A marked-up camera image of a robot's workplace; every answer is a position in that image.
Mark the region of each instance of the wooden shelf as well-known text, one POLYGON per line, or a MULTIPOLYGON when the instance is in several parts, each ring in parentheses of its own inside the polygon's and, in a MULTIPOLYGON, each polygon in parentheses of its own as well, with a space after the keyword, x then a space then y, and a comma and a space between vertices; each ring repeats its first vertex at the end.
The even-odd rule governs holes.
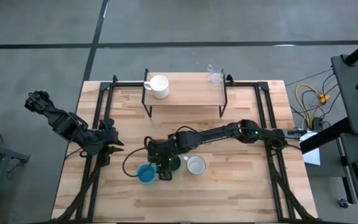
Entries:
POLYGON ((145 91, 146 106, 224 106, 224 83, 212 84, 208 72, 149 72, 147 81, 156 75, 169 80, 169 95, 156 99, 145 91))

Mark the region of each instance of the white cup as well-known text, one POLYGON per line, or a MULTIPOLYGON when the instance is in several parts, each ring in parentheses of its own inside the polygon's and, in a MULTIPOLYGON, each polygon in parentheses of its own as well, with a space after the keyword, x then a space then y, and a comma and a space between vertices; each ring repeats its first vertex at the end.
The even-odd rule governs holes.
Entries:
POLYGON ((192 174, 202 174, 205 170, 206 163, 201 156, 183 156, 187 163, 187 169, 192 174))
POLYGON ((163 75, 156 75, 149 82, 144 82, 144 88, 153 91, 157 99, 164 99, 169 94, 168 79, 163 75))

